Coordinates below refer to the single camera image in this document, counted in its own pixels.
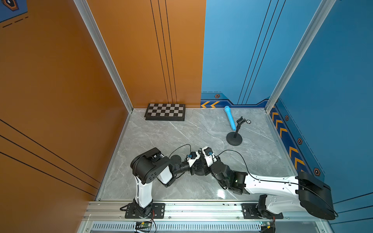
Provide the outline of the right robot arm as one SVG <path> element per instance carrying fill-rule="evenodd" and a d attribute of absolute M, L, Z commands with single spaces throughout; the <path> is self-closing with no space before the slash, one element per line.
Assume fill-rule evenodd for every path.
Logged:
<path fill-rule="evenodd" d="M 306 172 L 289 177 L 258 176 L 231 170 L 220 160 L 209 163 L 208 167 L 223 188 L 238 195 L 259 194 L 256 209 L 264 218 L 284 212 L 308 212 L 326 220 L 338 216 L 330 186 Z"/>

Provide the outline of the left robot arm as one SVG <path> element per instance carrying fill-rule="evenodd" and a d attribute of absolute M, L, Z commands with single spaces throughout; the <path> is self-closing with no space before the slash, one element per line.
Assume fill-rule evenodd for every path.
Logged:
<path fill-rule="evenodd" d="M 164 156 L 158 148 L 142 153 L 131 162 L 131 169 L 136 181 L 136 195 L 133 203 L 135 214 L 141 218 L 153 215 L 152 187 L 153 181 L 159 180 L 165 187 L 171 186 L 178 174 L 192 171 L 192 167 L 201 158 L 197 151 L 192 151 L 184 160 L 179 155 Z"/>

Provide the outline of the black stand pole with clip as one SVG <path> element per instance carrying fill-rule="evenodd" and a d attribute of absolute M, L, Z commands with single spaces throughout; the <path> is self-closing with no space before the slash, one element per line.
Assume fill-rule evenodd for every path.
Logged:
<path fill-rule="evenodd" d="M 246 119 L 244 119 L 242 116 L 237 120 L 237 126 L 236 126 L 236 131 L 234 134 L 234 138 L 236 138 L 239 134 L 239 130 L 242 126 L 242 124 L 246 123 Z"/>

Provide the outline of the black round stand base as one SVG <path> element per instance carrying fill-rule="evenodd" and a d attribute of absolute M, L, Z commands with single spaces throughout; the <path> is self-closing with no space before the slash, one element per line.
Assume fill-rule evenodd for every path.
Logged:
<path fill-rule="evenodd" d="M 226 141 L 232 146 L 239 146 L 242 143 L 242 136 L 236 132 L 230 132 L 226 136 Z"/>

